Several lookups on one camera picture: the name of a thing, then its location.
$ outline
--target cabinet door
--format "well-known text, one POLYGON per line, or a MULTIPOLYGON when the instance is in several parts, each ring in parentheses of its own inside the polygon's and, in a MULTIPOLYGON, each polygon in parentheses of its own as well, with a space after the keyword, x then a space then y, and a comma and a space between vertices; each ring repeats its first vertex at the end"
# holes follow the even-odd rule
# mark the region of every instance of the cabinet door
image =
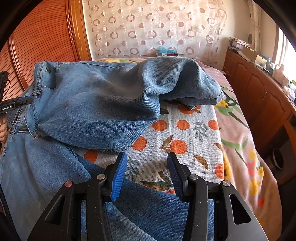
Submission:
POLYGON ((272 83, 263 99, 264 104, 257 111, 257 117, 251 125, 251 132, 257 150, 267 144, 291 113, 284 93, 272 83))
POLYGON ((257 116, 257 110, 263 105, 263 96, 267 92, 269 81, 265 79, 256 67, 250 68, 250 75, 246 81, 246 87, 239 105, 246 118, 249 126, 251 126, 254 118, 257 116))
POLYGON ((233 91, 240 102, 246 92, 246 80, 250 76, 250 65, 243 60, 237 59, 236 70, 233 76, 233 80, 230 83, 233 91))
POLYGON ((225 62, 224 62, 224 72, 228 82, 231 84, 233 79, 233 68, 235 67, 235 56, 230 51, 226 52, 225 62))

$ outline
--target wooden cabinet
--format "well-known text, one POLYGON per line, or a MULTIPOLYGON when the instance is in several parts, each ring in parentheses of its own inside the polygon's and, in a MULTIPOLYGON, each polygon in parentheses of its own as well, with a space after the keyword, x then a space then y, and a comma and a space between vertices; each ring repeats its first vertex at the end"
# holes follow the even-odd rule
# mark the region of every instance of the wooden cabinet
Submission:
POLYGON ((229 50, 224 71, 227 68, 230 70, 229 83, 260 154, 266 147, 270 149, 271 139, 276 138, 283 124, 291 117, 291 112, 296 114, 296 108, 273 78, 229 50))

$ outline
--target black cable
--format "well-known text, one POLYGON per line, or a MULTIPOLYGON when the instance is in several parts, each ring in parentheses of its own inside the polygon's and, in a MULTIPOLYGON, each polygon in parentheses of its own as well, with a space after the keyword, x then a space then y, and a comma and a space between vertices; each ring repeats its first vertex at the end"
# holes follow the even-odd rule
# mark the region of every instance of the black cable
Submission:
POLYGON ((10 80, 7 80, 7 81, 9 81, 9 87, 8 87, 8 90, 6 91, 6 93, 3 94, 3 97, 8 93, 8 91, 9 91, 9 89, 10 89, 10 86, 11 86, 10 80))
POLYGON ((6 218, 8 220, 8 223, 10 224, 10 226, 11 226, 11 228, 12 228, 14 234, 15 234, 16 240, 21 241, 21 239, 20 239, 20 237, 19 237, 19 235, 18 235, 18 233, 17 233, 17 231, 15 229, 15 225, 13 223, 10 211, 8 209, 8 205, 7 205, 7 202, 6 202, 6 199, 5 199, 1 184, 0 184, 0 200, 2 202, 2 206, 3 206, 4 212, 5 212, 6 218))

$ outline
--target window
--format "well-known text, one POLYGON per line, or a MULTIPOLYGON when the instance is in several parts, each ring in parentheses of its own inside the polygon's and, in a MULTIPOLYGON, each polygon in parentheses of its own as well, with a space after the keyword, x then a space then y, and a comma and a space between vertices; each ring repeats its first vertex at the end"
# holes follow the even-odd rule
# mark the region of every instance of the window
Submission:
POLYGON ((279 27, 277 34, 278 44, 273 61, 275 64, 283 64, 285 66, 284 75, 289 80, 296 80, 296 52, 279 27))

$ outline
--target silver rivet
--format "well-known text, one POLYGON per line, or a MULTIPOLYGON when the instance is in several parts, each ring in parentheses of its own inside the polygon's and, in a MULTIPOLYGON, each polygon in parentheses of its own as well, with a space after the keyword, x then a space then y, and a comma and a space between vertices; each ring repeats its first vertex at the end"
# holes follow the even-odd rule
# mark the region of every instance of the silver rivet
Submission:
POLYGON ((68 187, 72 186, 72 184, 73 184, 73 183, 72 183, 71 181, 66 181, 66 182, 65 182, 65 187, 68 188, 68 187))
POLYGON ((105 179, 105 175, 104 174, 99 174, 99 175, 97 175, 96 176, 97 177, 97 179, 99 179, 99 180, 103 180, 103 179, 105 179))
POLYGON ((190 175, 189 175, 189 178, 190 178, 191 180, 196 180, 196 179, 198 179, 198 175, 196 175, 196 174, 190 174, 190 175))
POLYGON ((229 187, 229 186, 230 186, 230 181, 224 180, 224 181, 222 182, 222 184, 223 184, 224 186, 226 186, 226 187, 229 187))

